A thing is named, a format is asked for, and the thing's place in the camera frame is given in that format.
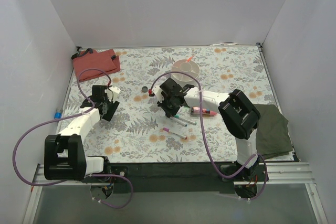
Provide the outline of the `teal capped white marker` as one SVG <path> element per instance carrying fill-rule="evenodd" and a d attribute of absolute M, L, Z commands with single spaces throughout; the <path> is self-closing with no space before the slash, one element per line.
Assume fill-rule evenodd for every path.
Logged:
<path fill-rule="evenodd" d="M 187 122 L 184 119 L 180 118 L 179 115 L 175 115 L 174 118 L 179 121 L 179 124 L 187 126 Z"/>

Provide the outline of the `pink capped white marker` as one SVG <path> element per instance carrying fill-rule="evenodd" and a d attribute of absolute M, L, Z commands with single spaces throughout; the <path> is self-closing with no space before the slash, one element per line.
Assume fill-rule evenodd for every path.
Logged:
<path fill-rule="evenodd" d="M 172 131 L 172 130 L 166 128 L 166 127 L 163 128 L 163 131 L 168 132 L 168 133 L 171 133 L 171 134 L 173 134 L 173 135 L 176 135 L 176 136 L 178 136 L 178 137 L 180 137 L 180 138 L 182 138 L 182 139 L 185 139 L 185 140 L 187 139 L 187 136 L 182 135 L 182 134 L 180 134 L 180 133 L 176 133 L 176 132 L 174 132 L 174 131 Z"/>

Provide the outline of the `blue capped white marker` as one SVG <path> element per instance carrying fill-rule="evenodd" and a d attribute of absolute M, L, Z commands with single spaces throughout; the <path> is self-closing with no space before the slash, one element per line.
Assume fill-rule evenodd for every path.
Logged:
<path fill-rule="evenodd" d="M 186 123 L 191 124 L 191 125 L 197 125 L 197 123 L 194 122 L 194 121 L 191 121 L 191 120 L 188 120 L 188 119 L 185 119 L 185 118 L 180 118 L 180 119 L 181 119 L 182 121 L 186 122 Z"/>

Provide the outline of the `white divided round container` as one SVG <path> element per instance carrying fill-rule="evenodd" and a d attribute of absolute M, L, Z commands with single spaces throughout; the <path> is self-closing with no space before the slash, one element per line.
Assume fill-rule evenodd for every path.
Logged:
<path fill-rule="evenodd" d="M 184 87 L 186 84 L 197 86 L 197 83 L 194 79 L 180 73 L 182 72 L 192 76 L 195 79 L 198 79 L 200 68 L 198 64 L 193 62 L 192 60 L 190 60 L 189 62 L 187 62 L 186 59 L 176 61 L 172 65 L 171 71 L 173 72 L 171 74 L 171 78 L 181 87 Z"/>

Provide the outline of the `blue grey glue stick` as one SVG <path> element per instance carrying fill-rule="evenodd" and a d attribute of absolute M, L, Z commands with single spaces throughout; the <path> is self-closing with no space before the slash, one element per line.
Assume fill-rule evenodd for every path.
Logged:
<path fill-rule="evenodd" d="M 57 108 L 55 111 L 54 119 L 61 119 L 63 113 L 62 108 Z"/>

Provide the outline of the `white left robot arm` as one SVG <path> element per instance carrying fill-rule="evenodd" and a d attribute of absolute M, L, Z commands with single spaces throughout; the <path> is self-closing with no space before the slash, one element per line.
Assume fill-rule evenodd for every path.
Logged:
<path fill-rule="evenodd" d="M 94 175 L 100 182 L 111 178 L 112 170 L 105 156 L 86 156 L 85 138 L 101 120 L 111 121 L 119 102 L 120 89 L 115 86 L 93 85 L 92 94 L 84 100 L 79 116 L 56 135 L 49 135 L 44 146 L 44 176 L 47 180 L 81 181 Z"/>

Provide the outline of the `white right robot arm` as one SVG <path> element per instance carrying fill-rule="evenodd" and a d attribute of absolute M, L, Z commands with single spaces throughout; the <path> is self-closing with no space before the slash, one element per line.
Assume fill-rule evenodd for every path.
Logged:
<path fill-rule="evenodd" d="M 197 106 L 220 114 L 227 130 L 235 137 L 237 147 L 237 171 L 225 177 L 238 175 L 242 180 L 248 181 L 257 174 L 259 158 L 256 133 L 261 115 L 242 91 L 202 91 L 191 84 L 182 87 L 168 78 L 161 85 L 154 86 L 152 94 L 157 97 L 157 105 L 164 110 L 167 117 L 176 115 L 182 106 Z"/>

